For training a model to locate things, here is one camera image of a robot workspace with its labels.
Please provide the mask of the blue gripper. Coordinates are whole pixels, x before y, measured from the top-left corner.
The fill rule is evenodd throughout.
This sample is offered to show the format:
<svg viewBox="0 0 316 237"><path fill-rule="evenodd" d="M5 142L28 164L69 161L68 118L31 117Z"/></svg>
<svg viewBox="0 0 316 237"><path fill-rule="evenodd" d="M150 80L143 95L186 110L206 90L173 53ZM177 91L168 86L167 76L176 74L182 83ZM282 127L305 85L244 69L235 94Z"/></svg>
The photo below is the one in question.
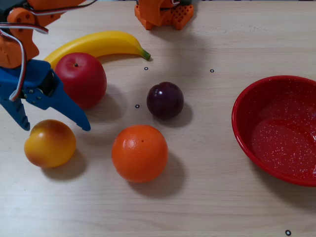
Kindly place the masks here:
<svg viewBox="0 0 316 237"><path fill-rule="evenodd" d="M75 122L82 130L91 129L86 114L66 94L62 82L46 61L31 60L27 63L18 99L10 101L12 93L17 91L20 73L21 67L0 69L0 104L22 129L30 130L30 123L20 99L24 98L24 95L30 104L42 110L53 108Z"/></svg>

